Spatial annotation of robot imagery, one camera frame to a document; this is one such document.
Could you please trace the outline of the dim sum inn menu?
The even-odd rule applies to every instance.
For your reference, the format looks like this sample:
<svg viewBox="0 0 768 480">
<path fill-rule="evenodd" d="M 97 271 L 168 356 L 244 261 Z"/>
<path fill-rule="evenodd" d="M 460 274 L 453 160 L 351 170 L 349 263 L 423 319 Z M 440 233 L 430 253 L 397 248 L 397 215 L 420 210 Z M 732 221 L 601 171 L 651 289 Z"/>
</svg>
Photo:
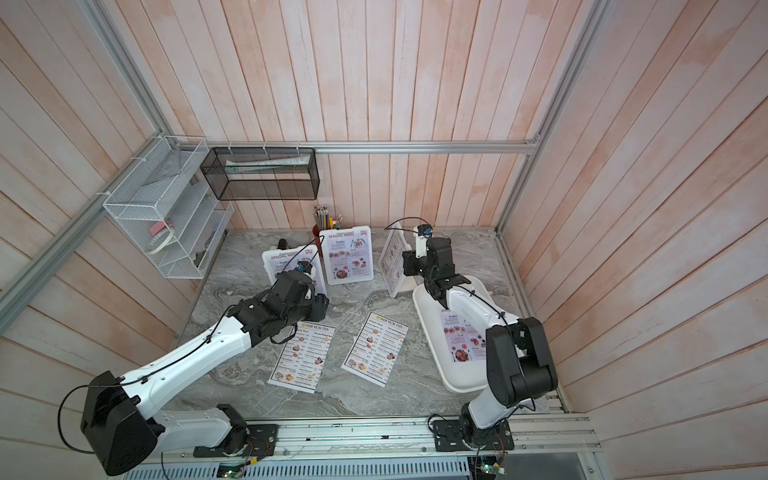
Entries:
<svg viewBox="0 0 768 480">
<path fill-rule="evenodd" d="M 335 329 L 319 323 L 300 322 L 285 347 L 268 384 L 312 394 L 316 391 Z"/>
<path fill-rule="evenodd" d="M 384 388 L 408 331 L 405 324 L 370 312 L 341 369 Z"/>
<path fill-rule="evenodd" d="M 402 254 L 408 249 L 409 246 L 405 241 L 403 232 L 400 230 L 391 231 L 379 259 L 380 271 L 391 297 L 398 294 L 405 279 Z"/>
</svg>

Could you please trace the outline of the Dim Sum Inn menu front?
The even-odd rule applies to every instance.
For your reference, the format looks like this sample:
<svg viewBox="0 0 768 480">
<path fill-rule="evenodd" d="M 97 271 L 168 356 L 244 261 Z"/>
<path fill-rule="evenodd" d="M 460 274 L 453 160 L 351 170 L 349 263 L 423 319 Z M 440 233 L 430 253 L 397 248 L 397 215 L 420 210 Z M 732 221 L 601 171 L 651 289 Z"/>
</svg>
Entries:
<svg viewBox="0 0 768 480">
<path fill-rule="evenodd" d="M 408 331 L 405 324 L 370 312 L 341 369 L 384 388 Z"/>
</svg>

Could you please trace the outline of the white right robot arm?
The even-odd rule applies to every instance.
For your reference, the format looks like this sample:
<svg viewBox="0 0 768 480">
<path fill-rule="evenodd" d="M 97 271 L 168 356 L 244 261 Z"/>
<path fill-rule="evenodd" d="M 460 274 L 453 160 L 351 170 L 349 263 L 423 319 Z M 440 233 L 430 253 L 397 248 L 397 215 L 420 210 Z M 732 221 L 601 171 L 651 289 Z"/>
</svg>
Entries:
<svg viewBox="0 0 768 480">
<path fill-rule="evenodd" d="M 503 310 L 482 282 L 456 271 L 452 243 L 422 224 L 414 229 L 413 250 L 405 251 L 403 273 L 423 283 L 413 301 L 443 380 L 451 371 L 455 387 L 479 395 L 462 408 L 467 433 L 487 432 L 516 408 L 558 386 L 555 362 L 543 324 Z"/>
</svg>

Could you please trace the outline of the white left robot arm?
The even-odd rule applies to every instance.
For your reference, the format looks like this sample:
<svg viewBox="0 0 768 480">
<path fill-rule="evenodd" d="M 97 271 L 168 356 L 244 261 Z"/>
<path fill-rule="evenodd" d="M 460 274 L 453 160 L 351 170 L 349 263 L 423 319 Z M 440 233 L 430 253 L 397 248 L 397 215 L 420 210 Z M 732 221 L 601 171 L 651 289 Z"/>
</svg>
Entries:
<svg viewBox="0 0 768 480">
<path fill-rule="evenodd" d="M 301 261 L 175 350 L 123 375 L 106 371 L 95 377 L 85 387 L 80 429 L 105 473 L 124 474 L 166 451 L 196 448 L 235 456 L 248 450 L 249 425 L 233 406 L 170 412 L 165 405 L 220 364 L 264 341 L 275 343 L 283 329 L 322 321 L 328 305 L 315 289 L 312 266 Z"/>
</svg>

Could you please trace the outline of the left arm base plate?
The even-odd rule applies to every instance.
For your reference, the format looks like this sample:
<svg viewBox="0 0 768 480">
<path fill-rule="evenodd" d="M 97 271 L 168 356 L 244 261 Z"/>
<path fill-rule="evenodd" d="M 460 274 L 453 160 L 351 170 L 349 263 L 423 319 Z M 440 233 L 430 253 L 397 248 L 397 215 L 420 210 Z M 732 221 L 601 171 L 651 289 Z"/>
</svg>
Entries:
<svg viewBox="0 0 768 480">
<path fill-rule="evenodd" d="M 261 460 L 274 453 L 279 426 L 277 424 L 237 425 L 214 447 L 197 446 L 194 458 L 235 456 Z"/>
</svg>

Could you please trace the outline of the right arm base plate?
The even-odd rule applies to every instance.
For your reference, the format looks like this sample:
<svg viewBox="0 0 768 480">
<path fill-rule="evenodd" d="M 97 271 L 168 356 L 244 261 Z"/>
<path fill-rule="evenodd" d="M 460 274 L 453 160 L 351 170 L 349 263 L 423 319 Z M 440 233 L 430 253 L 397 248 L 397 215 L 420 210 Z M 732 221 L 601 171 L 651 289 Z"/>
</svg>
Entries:
<svg viewBox="0 0 768 480">
<path fill-rule="evenodd" d="M 488 429 L 473 427 L 463 419 L 433 419 L 428 422 L 438 452 L 462 452 L 496 450 L 502 453 L 513 451 L 515 444 L 506 420 L 497 422 Z"/>
</svg>

